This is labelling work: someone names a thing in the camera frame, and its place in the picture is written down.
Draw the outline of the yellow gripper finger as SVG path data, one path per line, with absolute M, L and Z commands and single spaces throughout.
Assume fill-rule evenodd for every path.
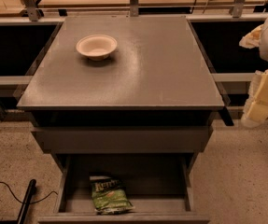
M 256 71 L 248 90 L 241 122 L 248 128 L 263 124 L 268 119 L 268 69 Z
M 257 48 L 261 42 L 261 29 L 262 26 L 259 25 L 251 32 L 243 36 L 242 39 L 239 41 L 239 46 L 246 49 Z

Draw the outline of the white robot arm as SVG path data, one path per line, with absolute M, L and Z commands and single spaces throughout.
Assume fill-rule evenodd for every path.
M 247 49 L 258 48 L 260 57 L 268 62 L 268 17 L 264 24 L 243 36 L 239 46 Z M 241 121 L 244 126 L 254 128 L 268 119 L 268 69 L 255 72 L 248 95 Z

